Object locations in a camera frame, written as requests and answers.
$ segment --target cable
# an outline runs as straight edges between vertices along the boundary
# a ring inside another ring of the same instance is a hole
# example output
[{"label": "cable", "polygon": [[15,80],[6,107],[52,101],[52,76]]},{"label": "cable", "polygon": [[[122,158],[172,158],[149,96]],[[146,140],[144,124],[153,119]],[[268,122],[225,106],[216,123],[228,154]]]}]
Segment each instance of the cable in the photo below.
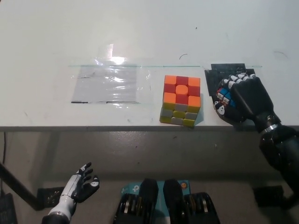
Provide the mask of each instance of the cable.
[{"label": "cable", "polygon": [[[3,158],[2,158],[2,164],[4,165],[5,163],[5,158],[6,158],[6,148],[7,148],[7,144],[6,144],[6,132],[3,133],[4,136],[4,145],[3,145]],[[4,190],[3,190],[3,181],[2,179],[0,180],[0,197],[4,196]]]}]

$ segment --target table top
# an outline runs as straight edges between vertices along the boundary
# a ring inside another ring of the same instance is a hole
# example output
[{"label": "table top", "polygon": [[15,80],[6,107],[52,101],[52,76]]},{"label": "table top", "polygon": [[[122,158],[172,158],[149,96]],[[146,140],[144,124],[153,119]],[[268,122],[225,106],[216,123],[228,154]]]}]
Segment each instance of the table top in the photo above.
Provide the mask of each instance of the table top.
[{"label": "table top", "polygon": [[[197,129],[229,128],[208,96],[204,70],[211,63],[245,63],[254,68],[282,122],[299,126],[298,1],[169,3],[2,0],[0,129],[181,128],[159,123],[166,74],[202,79],[202,118]],[[142,65],[142,71],[150,74],[138,84],[149,85],[146,100],[125,106],[71,104],[79,65],[102,57],[111,44],[114,57]]]}]

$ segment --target transparent plastic film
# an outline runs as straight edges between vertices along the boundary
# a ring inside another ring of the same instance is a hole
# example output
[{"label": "transparent plastic film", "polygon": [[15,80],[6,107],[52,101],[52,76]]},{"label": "transparent plastic film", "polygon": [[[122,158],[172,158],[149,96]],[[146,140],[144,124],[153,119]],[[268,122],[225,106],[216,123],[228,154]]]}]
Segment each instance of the transparent plastic film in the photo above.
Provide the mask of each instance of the transparent plastic film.
[{"label": "transparent plastic film", "polygon": [[72,103],[151,103],[150,73],[147,69],[127,64],[125,58],[81,65]]}]

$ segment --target small rubik's cube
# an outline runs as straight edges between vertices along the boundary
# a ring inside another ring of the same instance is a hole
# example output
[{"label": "small rubik's cube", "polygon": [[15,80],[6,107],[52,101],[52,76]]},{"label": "small rubik's cube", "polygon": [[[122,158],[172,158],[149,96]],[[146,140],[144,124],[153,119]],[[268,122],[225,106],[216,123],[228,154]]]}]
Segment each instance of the small rubik's cube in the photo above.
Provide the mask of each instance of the small rubik's cube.
[{"label": "small rubik's cube", "polygon": [[165,76],[160,122],[194,126],[200,109],[200,78]]}]

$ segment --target gray floor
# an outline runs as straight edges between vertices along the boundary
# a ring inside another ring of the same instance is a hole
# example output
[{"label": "gray floor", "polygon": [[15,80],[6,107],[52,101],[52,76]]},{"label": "gray floor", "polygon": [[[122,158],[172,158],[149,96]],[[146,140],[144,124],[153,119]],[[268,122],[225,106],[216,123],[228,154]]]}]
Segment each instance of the gray floor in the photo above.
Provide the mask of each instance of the gray floor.
[{"label": "gray floor", "polygon": [[[290,193],[258,139],[235,132],[8,133],[6,165],[36,194],[65,185],[91,161],[101,188],[77,207],[72,224],[111,223],[122,186],[144,177],[189,179],[192,193],[210,194],[222,224],[299,223],[299,206],[282,212],[255,204],[252,187],[283,184]],[[49,212],[35,212],[15,194],[14,203],[20,224],[40,223]]]}]

